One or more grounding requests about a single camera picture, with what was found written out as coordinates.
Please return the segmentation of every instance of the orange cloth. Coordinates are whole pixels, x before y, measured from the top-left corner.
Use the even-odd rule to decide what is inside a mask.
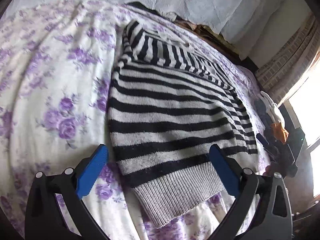
[[[282,143],[285,143],[287,141],[289,133],[286,129],[284,129],[284,127],[282,127],[282,124],[280,122],[272,123],[271,128],[273,131],[273,136],[277,140],[281,141]]]

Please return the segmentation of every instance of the window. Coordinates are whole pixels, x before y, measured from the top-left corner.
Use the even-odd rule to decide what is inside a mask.
[[[298,91],[289,98],[289,102],[306,135],[308,147],[320,139],[320,66]],[[320,194],[320,146],[311,153],[314,196]]]

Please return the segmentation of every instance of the curtain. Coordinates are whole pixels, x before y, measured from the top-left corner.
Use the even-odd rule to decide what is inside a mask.
[[[273,101],[281,105],[308,78],[320,56],[320,25],[311,13],[280,51],[255,76]]]

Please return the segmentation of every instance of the white wall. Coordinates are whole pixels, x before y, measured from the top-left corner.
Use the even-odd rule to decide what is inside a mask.
[[[257,67],[263,66],[281,49],[309,13],[310,8],[304,0],[284,0],[280,8],[271,15],[249,54]]]

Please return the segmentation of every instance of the black stripe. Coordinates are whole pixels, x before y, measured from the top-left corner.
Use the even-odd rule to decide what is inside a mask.
[[[136,133],[136,132],[168,132],[173,130],[180,131],[201,131],[206,129],[217,128],[228,124],[226,117],[222,117],[212,122],[199,123],[175,123],[175,122],[119,122],[109,120],[109,131],[118,133]]]
[[[190,60],[190,62],[191,62],[191,65],[192,65],[194,68],[196,68],[196,64],[195,64],[193,58],[191,57],[190,52],[187,51],[187,55],[188,55],[188,57],[189,57],[189,60]]]
[[[158,63],[158,46],[157,46],[157,40],[153,39],[152,41],[152,60],[150,61],[150,64],[157,65]]]
[[[182,85],[182,84],[172,84],[172,83],[168,83],[166,81],[163,80],[159,80],[159,79],[152,79],[152,78],[142,78],[142,77],[129,77],[129,76],[123,76],[121,74],[119,74],[119,80],[124,81],[124,82],[135,82],[135,83],[147,83],[147,84],[157,84],[157,85],[162,85],[162,86],[166,86],[166,87],[170,87],[173,89],[181,89],[181,90],[189,90],[189,91],[193,91],[196,94],[204,97],[204,98],[208,98],[208,99],[212,99],[212,100],[217,100],[219,102],[222,102],[224,105],[226,105],[225,103],[229,104],[229,102],[222,100],[220,97],[215,96],[215,95],[210,95],[210,94],[205,94],[200,92],[197,89],[188,87],[186,85]],[[236,112],[233,112],[231,110],[229,110],[229,112],[231,113],[231,115],[233,116],[238,116],[240,120],[247,120],[249,119],[249,115],[238,115]]]
[[[135,47],[137,47],[137,45],[139,44],[139,41],[141,40],[142,34],[143,34],[143,29],[141,29],[133,39],[131,44],[131,49],[134,49]]]
[[[128,37],[131,37],[132,36],[132,32],[133,32],[133,30],[135,29],[135,27],[137,27],[139,25],[139,23],[137,22],[137,21],[135,21],[133,24],[132,24],[132,26],[130,27],[130,29],[129,29],[129,31],[128,31]]]
[[[239,133],[241,133],[244,136],[247,136],[247,137],[254,136],[254,132],[253,131],[252,132],[245,132],[245,131],[237,129],[233,124],[230,124],[230,125],[231,125],[233,130],[237,130]]]
[[[169,67],[170,63],[171,63],[171,59],[169,56],[169,50],[168,50],[168,46],[165,43],[162,43],[162,50],[163,50],[163,58],[165,60],[163,66],[164,67]]]
[[[223,69],[220,67],[219,64],[215,63],[214,64],[216,67],[217,72],[219,72],[219,74],[223,77],[223,79],[225,80],[225,82],[231,86],[231,83],[229,82],[228,77],[226,76],[225,72],[223,71]]]
[[[245,143],[246,143],[247,145],[255,145],[255,144],[256,144],[256,140],[246,140],[246,139],[244,139],[243,136],[240,135],[240,134],[235,134],[235,138],[236,138],[237,140],[239,140],[239,141],[245,141]]]
[[[121,112],[137,113],[137,114],[160,113],[160,114],[167,114],[171,116],[198,114],[198,115],[211,116],[220,112],[225,112],[231,117],[231,114],[225,111],[222,107],[216,107],[214,109],[205,109],[205,108],[163,108],[163,107],[148,106],[148,105],[140,106],[140,105],[122,103],[114,97],[109,98],[108,106],[114,109],[117,109],[118,111],[121,111]]]
[[[163,77],[170,78],[170,79],[181,80],[181,81],[184,81],[184,82],[186,82],[186,83],[190,83],[190,84],[192,84],[192,85],[201,87],[201,88],[203,88],[203,89],[211,90],[211,91],[213,91],[213,92],[215,92],[215,93],[217,93],[217,94],[220,94],[220,95],[228,98],[227,95],[226,95],[226,94],[228,94],[228,93],[224,93],[224,91],[216,90],[216,89],[211,88],[211,87],[209,87],[209,86],[200,84],[200,83],[198,83],[198,82],[193,82],[193,81],[191,81],[191,80],[189,80],[189,79],[187,79],[187,78],[184,78],[184,77],[181,77],[181,76],[178,76],[178,75],[163,73],[163,72],[158,71],[158,70],[156,70],[156,69],[154,69],[154,68],[139,68],[139,67],[135,67],[135,66],[132,66],[132,65],[126,65],[126,66],[124,66],[124,68],[125,68],[125,69],[128,69],[128,70],[134,70],[134,71],[137,71],[137,72],[141,72],[141,73],[156,74],[156,75],[163,76]],[[114,68],[114,71],[118,71],[118,72],[119,72],[119,71],[120,71],[120,68],[119,68],[119,67],[116,67],[116,68]],[[232,99],[230,99],[230,98],[228,98],[228,99],[229,99],[232,103],[235,103],[235,104],[236,104],[236,102],[237,102],[237,101],[234,101],[234,100],[232,100]],[[243,109],[241,109],[240,112],[244,112],[244,111],[246,111],[246,109],[243,107]]]
[[[175,141],[166,142],[146,142],[135,145],[114,146],[113,150],[117,161],[136,158],[155,152],[178,151],[186,148],[195,147],[205,143],[213,143],[220,140],[230,140],[235,138],[233,131],[228,131],[219,135],[206,138],[188,137]]]
[[[221,149],[221,152],[225,156],[230,156],[239,152],[247,152],[248,154],[258,154],[257,149],[248,149],[245,146],[231,146]]]
[[[146,66],[149,66],[149,67],[159,67],[159,68],[162,68],[162,66],[160,66],[160,65],[151,65],[149,62],[144,62],[144,61],[141,61],[141,60],[136,60],[135,58],[133,58],[132,59],[132,63],[135,63],[135,64],[139,64],[139,65],[146,65]],[[220,87],[222,90],[224,90],[224,92],[225,92],[225,94],[227,94],[227,95],[230,95],[230,96],[234,96],[234,92],[233,91],[231,91],[231,90],[226,90],[226,89],[224,89],[223,87],[221,87],[220,85],[218,85],[219,84],[219,82],[218,82],[218,79],[214,79],[213,80],[213,78],[211,77],[211,76],[208,76],[208,77],[206,77],[206,78],[201,78],[201,79],[203,79],[203,80],[205,80],[205,81],[207,81],[207,82],[210,82],[210,83],[213,83],[213,84],[217,84],[217,86],[218,87]]]
[[[138,58],[141,60],[144,60],[145,56],[147,55],[147,50],[148,50],[148,40],[149,36],[145,36],[145,40],[143,43],[143,46],[140,50],[140,53],[138,54]]]
[[[175,46],[171,46],[171,47],[172,47],[172,52],[173,52],[174,59],[176,60],[176,64],[175,64],[174,68],[180,68],[181,62],[179,60],[177,49],[176,49]]]
[[[135,188],[143,183],[165,176],[172,172],[200,165],[208,161],[209,159],[206,154],[201,154],[178,161],[168,161],[157,164],[150,168],[124,175],[124,180],[131,188]]]
[[[120,93],[127,95],[127,96],[133,96],[133,97],[145,97],[145,98],[153,98],[153,99],[158,99],[158,100],[174,100],[177,102],[194,101],[194,102],[203,102],[205,104],[217,103],[216,101],[205,100],[205,99],[201,99],[201,98],[191,96],[191,95],[174,95],[174,94],[170,94],[167,92],[156,92],[156,91],[145,90],[145,89],[128,89],[128,88],[124,88],[124,87],[120,86],[117,80],[115,80],[113,82],[113,87],[115,87]],[[232,105],[232,103],[223,102],[220,100],[219,100],[219,102],[221,102],[225,106],[235,108]]]

